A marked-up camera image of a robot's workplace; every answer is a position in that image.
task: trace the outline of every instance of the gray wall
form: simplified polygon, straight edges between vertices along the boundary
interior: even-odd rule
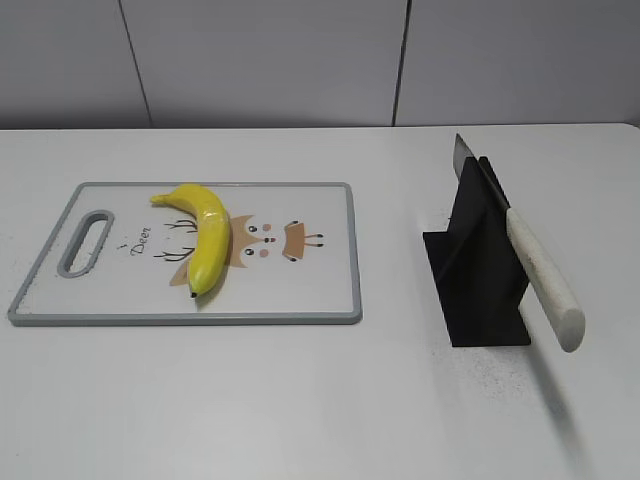
[[[392,123],[406,0],[118,3],[2,2],[0,128]],[[398,125],[640,121],[640,0],[412,5]]]
[[[640,1],[413,0],[398,125],[640,120]]]
[[[148,125],[114,0],[2,0],[0,128]]]
[[[404,0],[125,0],[155,126],[390,125]]]

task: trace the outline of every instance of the deer text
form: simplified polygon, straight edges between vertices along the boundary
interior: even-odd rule
[[[140,234],[140,238],[138,239],[138,243],[134,245],[129,251],[129,255],[135,257],[136,255],[142,255],[144,253],[144,246],[149,239],[151,229],[148,227],[144,227],[142,229],[142,233]]]

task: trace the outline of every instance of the cutting board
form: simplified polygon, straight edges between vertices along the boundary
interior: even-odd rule
[[[177,183],[76,189],[9,309],[17,326],[352,324],[361,318],[344,183],[202,183],[232,230],[221,280],[192,299],[193,217],[152,206]]]

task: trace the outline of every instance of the banana stem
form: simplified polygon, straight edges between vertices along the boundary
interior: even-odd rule
[[[154,195],[153,197],[151,197],[151,203],[155,205],[166,203],[167,197],[168,195]]]

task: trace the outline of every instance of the deer antler drawing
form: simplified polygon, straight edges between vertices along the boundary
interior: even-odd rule
[[[195,248],[191,248],[191,247],[182,247],[182,249],[185,250],[184,253],[171,253],[171,252],[163,251],[162,255],[154,255],[154,257],[164,258],[165,262],[180,262],[181,260],[184,260],[196,250]]]
[[[196,233],[198,231],[198,225],[196,222],[186,218],[176,220],[174,223],[165,223],[165,225],[169,227],[169,230],[173,230],[174,228],[190,227],[192,230],[187,230],[187,233]]]

